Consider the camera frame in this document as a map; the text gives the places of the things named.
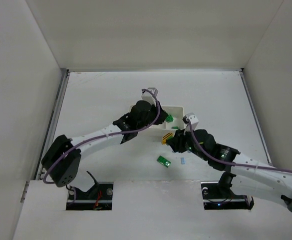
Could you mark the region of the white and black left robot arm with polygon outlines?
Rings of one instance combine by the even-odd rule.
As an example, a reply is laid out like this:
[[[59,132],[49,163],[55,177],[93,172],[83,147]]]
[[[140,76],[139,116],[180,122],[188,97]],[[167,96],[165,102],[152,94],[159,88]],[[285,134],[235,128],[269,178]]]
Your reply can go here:
[[[46,171],[43,182],[91,193],[97,188],[97,181],[80,170],[80,162],[95,152],[130,141],[140,131],[162,124],[167,116],[160,103],[139,100],[130,112],[101,130],[73,138],[58,136],[41,160]]]

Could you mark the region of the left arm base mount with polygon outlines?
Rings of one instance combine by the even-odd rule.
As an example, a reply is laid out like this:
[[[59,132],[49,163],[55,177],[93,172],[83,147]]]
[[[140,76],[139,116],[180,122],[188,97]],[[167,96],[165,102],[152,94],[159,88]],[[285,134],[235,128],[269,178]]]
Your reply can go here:
[[[113,182],[100,182],[89,171],[79,177],[79,183],[86,184],[90,189],[86,192],[67,185],[67,211],[110,211],[112,210]]]

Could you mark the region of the green square lego brick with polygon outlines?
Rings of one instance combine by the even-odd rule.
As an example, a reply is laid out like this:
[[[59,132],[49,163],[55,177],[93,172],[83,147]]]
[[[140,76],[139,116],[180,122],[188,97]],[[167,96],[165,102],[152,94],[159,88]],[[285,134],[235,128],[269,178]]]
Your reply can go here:
[[[174,118],[170,114],[165,119],[165,122],[167,122],[167,123],[171,123],[173,121],[174,121]]]

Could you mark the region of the white three-compartment container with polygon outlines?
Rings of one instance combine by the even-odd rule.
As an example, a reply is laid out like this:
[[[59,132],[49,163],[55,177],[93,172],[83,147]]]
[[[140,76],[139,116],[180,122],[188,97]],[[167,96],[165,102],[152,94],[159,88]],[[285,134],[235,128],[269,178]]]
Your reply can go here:
[[[174,133],[177,129],[173,127],[178,127],[178,129],[184,129],[185,124],[183,122],[184,109],[182,106],[162,106],[162,109],[169,115],[172,116],[172,122],[164,121],[160,125],[152,125],[139,132],[140,135],[148,136],[148,137],[162,137],[167,133]]]

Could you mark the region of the green flat lego plate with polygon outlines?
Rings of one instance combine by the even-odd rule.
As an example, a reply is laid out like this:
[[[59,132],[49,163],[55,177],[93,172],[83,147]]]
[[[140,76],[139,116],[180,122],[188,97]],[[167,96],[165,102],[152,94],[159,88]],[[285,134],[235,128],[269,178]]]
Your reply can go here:
[[[171,162],[168,159],[166,159],[165,157],[163,157],[161,155],[157,158],[157,162],[166,168],[168,168],[171,164]]]

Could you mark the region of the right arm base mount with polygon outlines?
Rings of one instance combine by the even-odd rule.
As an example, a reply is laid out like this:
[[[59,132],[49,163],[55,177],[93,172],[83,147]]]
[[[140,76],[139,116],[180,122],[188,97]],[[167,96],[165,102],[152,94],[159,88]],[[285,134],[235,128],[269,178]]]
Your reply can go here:
[[[218,181],[202,181],[201,191],[204,210],[251,210],[253,197],[236,195],[231,191],[231,182],[235,177],[224,172]]]

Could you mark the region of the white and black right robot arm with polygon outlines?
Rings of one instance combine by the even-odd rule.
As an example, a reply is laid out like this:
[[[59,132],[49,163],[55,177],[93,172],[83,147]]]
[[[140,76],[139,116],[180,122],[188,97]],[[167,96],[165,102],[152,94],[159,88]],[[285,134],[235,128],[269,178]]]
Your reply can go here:
[[[208,187],[203,197],[231,199],[257,197],[286,207],[292,212],[292,173],[282,172],[275,167],[254,160],[237,149],[219,144],[204,129],[194,132],[179,129],[166,140],[175,153],[189,151],[222,175],[211,193]]]

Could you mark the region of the yellow striped lego brick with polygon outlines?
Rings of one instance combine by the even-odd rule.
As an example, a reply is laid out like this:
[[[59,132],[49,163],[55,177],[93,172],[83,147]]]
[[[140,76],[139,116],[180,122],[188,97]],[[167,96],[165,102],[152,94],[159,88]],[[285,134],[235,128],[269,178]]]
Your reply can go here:
[[[174,134],[172,132],[165,134],[164,136],[162,136],[161,144],[165,145],[167,140],[171,139],[173,136],[174,136]]]

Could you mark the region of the light blue lego piece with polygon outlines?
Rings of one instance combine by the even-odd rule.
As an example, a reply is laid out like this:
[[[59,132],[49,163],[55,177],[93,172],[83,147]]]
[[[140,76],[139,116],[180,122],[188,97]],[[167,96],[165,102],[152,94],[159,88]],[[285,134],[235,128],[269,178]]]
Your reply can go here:
[[[182,165],[185,164],[185,159],[184,159],[183,157],[180,159],[180,161],[181,161],[181,164],[182,164]]]

